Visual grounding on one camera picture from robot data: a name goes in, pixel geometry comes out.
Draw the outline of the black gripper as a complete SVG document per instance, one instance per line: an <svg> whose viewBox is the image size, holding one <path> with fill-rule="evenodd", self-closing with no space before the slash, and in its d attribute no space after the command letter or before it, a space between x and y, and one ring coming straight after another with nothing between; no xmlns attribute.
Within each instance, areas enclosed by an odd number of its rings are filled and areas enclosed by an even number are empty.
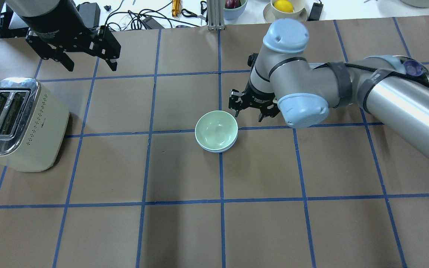
<svg viewBox="0 0 429 268"><path fill-rule="evenodd" d="M67 53L84 52L105 60L111 71L117 71L121 44L107 25L100 25L98 14L93 14L91 26L86 26L80 13L82 4L72 0L39 0L40 7L26 14L29 32L26 42L41 59L59 62L66 70L74 70L74 62Z"/></svg>

